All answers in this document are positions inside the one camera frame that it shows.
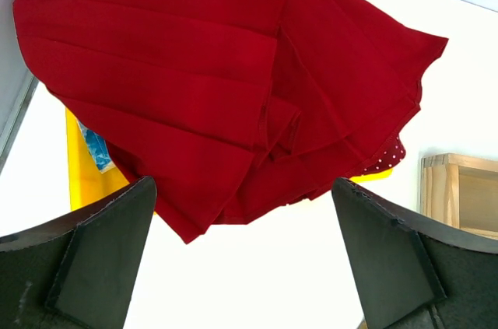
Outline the plain red skirt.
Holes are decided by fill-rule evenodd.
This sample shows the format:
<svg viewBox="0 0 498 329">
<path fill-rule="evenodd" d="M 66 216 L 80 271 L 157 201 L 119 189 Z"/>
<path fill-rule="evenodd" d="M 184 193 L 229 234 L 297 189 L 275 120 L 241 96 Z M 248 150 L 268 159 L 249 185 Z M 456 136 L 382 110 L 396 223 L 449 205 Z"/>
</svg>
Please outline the plain red skirt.
<svg viewBox="0 0 498 329">
<path fill-rule="evenodd" d="M 14 0 L 28 69 L 190 243 L 374 165 L 447 39 L 365 0 Z"/>
</svg>

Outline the dark red polka-dot skirt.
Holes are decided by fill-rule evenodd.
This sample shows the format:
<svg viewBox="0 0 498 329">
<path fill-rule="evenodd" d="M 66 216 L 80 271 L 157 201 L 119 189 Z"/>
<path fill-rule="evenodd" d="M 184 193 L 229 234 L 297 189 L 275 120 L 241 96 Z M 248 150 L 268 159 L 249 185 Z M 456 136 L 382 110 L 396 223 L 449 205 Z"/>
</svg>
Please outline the dark red polka-dot skirt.
<svg viewBox="0 0 498 329">
<path fill-rule="evenodd" d="M 389 177 L 393 169 L 405 158 L 406 151 L 399 136 L 384 150 L 375 164 L 366 168 L 363 174 L 355 177 L 356 182 L 381 180 Z"/>
</svg>

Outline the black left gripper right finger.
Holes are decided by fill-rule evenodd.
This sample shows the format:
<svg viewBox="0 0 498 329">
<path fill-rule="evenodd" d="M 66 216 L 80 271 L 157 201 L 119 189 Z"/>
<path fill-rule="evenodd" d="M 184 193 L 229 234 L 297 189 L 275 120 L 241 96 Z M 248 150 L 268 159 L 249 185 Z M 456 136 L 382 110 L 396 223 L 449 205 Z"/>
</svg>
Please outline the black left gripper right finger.
<svg viewBox="0 0 498 329">
<path fill-rule="evenodd" d="M 331 195 L 368 328 L 495 328 L 497 241 L 345 178 Z"/>
</svg>

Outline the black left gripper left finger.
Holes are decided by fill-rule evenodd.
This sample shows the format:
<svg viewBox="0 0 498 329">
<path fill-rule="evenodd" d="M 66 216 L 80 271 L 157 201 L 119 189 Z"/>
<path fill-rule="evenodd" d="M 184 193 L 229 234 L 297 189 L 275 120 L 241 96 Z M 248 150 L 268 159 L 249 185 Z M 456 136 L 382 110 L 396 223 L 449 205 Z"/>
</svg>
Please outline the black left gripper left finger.
<svg viewBox="0 0 498 329">
<path fill-rule="evenodd" d="M 3 328 L 122 328 L 156 205 L 143 177 L 1 238 Z"/>
</svg>

